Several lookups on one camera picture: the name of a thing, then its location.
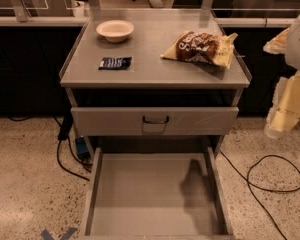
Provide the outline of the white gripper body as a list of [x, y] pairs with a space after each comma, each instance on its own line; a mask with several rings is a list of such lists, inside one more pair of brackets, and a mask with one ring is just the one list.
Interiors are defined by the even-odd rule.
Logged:
[[300, 118], [300, 71], [292, 77], [281, 77], [273, 95], [273, 107]]

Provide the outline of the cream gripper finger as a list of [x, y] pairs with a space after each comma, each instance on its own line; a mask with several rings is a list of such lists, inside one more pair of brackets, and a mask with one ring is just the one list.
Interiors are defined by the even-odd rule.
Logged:
[[264, 133], [273, 139], [279, 139], [292, 130], [300, 117], [289, 111], [279, 111], [271, 108], [266, 118]]

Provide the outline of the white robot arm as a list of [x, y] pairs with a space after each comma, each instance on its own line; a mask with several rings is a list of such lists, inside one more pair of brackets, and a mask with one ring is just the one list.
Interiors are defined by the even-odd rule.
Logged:
[[300, 120], [300, 14], [290, 27], [283, 30], [263, 47], [270, 54], [283, 54], [287, 65], [296, 69], [290, 77], [281, 77], [272, 98], [264, 133], [280, 138]]

